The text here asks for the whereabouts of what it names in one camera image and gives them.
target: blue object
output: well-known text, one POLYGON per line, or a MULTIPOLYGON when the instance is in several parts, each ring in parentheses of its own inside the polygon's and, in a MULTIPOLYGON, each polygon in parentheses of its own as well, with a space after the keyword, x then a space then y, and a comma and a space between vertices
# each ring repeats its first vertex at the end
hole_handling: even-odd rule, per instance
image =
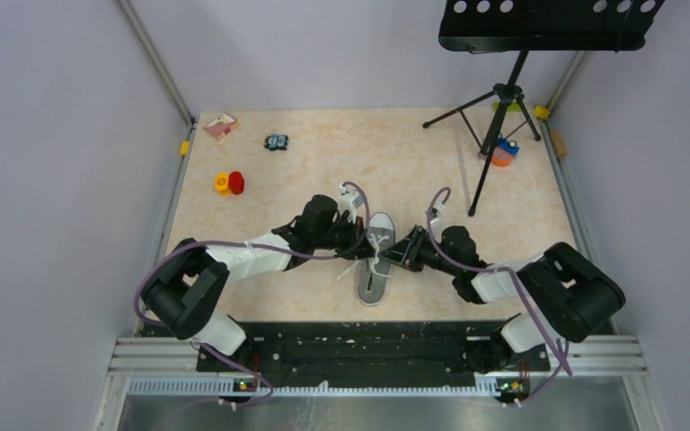
POLYGON ((277 135, 275 133, 266 136, 266 144, 264 145, 269 151, 287 150, 287 143, 289 137, 287 135, 277 135))
POLYGON ((517 145, 517 141, 509 141, 505 137, 500 137, 498 145, 502 150, 506 151, 507 153, 513 156, 519 153, 519 146, 517 145))

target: metal floor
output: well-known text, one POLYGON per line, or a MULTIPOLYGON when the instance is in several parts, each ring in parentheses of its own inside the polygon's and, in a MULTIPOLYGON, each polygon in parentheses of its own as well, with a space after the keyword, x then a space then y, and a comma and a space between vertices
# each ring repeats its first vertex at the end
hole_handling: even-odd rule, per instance
POLYGON ((173 412, 193 397, 129 396, 119 431, 204 430, 636 430, 623 379, 557 379, 522 409, 491 407, 492 399, 276 398, 233 412, 206 401, 173 412))

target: tripod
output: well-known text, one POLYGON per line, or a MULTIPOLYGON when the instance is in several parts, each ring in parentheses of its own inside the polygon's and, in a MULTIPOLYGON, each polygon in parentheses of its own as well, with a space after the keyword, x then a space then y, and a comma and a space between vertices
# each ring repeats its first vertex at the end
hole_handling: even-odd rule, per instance
POLYGON ((525 97, 522 94, 522 88, 519 85, 516 85, 517 78, 519 78, 519 73, 522 71, 522 65, 525 64, 527 52, 528 51, 519 51, 517 61, 514 64, 514 68, 512 69, 511 75, 509 75, 509 80, 506 84, 495 84, 493 85, 492 92, 487 92, 477 99, 469 101, 455 110, 450 110, 440 117, 431 119, 430 121, 421 125, 423 128, 428 128, 441 119, 446 119, 458 113, 462 116, 462 119, 464 119, 464 123, 466 124, 467 128, 469 128, 469 131, 472 133, 475 142, 477 142, 477 145, 480 147, 480 154, 486 156, 485 166, 483 166, 480 180, 477 182, 477 191, 474 192, 474 200, 472 201, 472 206, 469 207, 469 212, 467 213, 470 217, 474 216, 474 212, 477 209, 477 203, 480 201, 482 185, 485 183, 485 178, 488 176, 488 168, 491 167, 491 161, 493 160, 493 149, 496 148, 496 144, 499 142, 499 134, 501 133, 501 127, 504 124, 504 118, 507 115, 509 105, 516 103, 519 106, 519 109, 522 111, 522 115, 525 116, 525 121, 515 128, 512 133, 518 131, 519 128, 523 127, 525 123, 527 123, 527 125, 530 126, 530 130, 533 131, 533 135, 535 135, 535 140, 541 140, 541 135, 538 134, 538 130, 535 128, 535 123, 530 118, 530 114, 527 113, 525 103, 522 102, 523 98, 525 97), (485 135, 485 139, 483 139, 482 144, 480 144, 480 139, 477 138, 477 135, 472 129, 472 125, 469 124, 469 120, 465 116, 464 110, 474 104, 480 103, 481 101, 488 100, 493 96, 499 97, 499 107, 496 109, 496 113, 493 115, 493 121, 491 121, 491 126, 488 128, 488 133, 485 135))

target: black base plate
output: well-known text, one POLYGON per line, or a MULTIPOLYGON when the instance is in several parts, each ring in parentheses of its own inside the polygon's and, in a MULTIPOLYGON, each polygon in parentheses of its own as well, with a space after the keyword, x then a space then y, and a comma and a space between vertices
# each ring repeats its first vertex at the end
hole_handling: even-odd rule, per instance
MULTIPOLYGON (((464 360, 467 337, 487 336, 504 321, 239 323, 255 340, 243 365, 256 368, 257 354, 257 369, 275 386, 400 388, 474 385, 464 360)), ((548 371, 541 352, 535 347, 519 359, 530 371, 548 371)), ((200 353, 197 371, 233 371, 200 353)))

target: red bottle cap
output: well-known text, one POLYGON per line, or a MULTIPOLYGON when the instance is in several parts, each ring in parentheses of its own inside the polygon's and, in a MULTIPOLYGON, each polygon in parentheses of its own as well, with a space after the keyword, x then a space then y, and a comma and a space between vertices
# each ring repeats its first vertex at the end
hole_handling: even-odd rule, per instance
POLYGON ((228 188, 235 195, 241 195, 244 191, 244 177, 239 172, 231 172, 228 176, 228 188))

